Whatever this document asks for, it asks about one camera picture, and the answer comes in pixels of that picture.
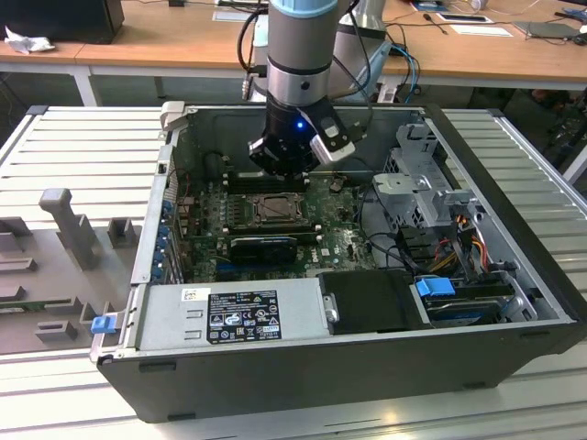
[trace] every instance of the red wire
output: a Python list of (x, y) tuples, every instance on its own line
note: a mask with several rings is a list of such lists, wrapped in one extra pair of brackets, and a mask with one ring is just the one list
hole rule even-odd
[(438, 257), (439, 257), (438, 253), (440, 252), (440, 247), (442, 245), (447, 244), (448, 242), (450, 242), (450, 240), (448, 238), (445, 238), (444, 240), (441, 240), (438, 242), (437, 250), (434, 252), (434, 261), (438, 260)]

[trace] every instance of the power supply label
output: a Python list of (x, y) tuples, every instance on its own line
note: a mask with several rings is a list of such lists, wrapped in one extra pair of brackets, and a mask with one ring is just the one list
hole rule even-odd
[(211, 293), (206, 337), (210, 344), (281, 339), (277, 291)]

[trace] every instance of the yellow wire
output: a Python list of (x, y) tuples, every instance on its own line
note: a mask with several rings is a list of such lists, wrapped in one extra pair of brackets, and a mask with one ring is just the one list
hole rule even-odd
[(450, 254), (448, 257), (446, 257), (445, 259), (443, 259), (442, 261), (440, 261), (434, 268), (432, 268), (430, 271), (434, 272), (436, 270), (442, 269), (445, 266), (447, 266), (451, 261), (453, 261), (455, 258), (457, 257), (457, 254), (455, 254), (454, 252), (452, 254)]

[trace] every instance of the blue latch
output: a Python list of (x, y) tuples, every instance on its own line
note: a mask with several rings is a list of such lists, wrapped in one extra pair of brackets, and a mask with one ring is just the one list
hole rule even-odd
[(420, 296), (454, 295), (455, 288), (448, 278), (423, 278), (415, 284)]
[(92, 321), (91, 331), (93, 335), (100, 335), (102, 333), (116, 333), (115, 325), (115, 316), (96, 316)]

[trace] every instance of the desk leg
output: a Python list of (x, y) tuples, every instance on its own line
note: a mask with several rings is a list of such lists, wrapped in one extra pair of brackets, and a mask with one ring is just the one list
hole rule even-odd
[(400, 80), (385, 76), (383, 77), (382, 81), (382, 88), (379, 91), (379, 96), (377, 96), (378, 103), (393, 103), (393, 99), (395, 98), (395, 92), (397, 91), (397, 86), (400, 84)]
[(77, 84), (77, 90), (82, 97), (83, 105), (86, 107), (102, 106), (102, 100), (100, 99), (98, 92), (95, 90), (92, 82), (92, 74), (87, 66), (78, 66), (73, 73), (73, 78)]
[(163, 79), (160, 76), (156, 76), (155, 78), (155, 90), (157, 91), (157, 97), (159, 99), (165, 99), (167, 94), (165, 94), (165, 88), (163, 87)]

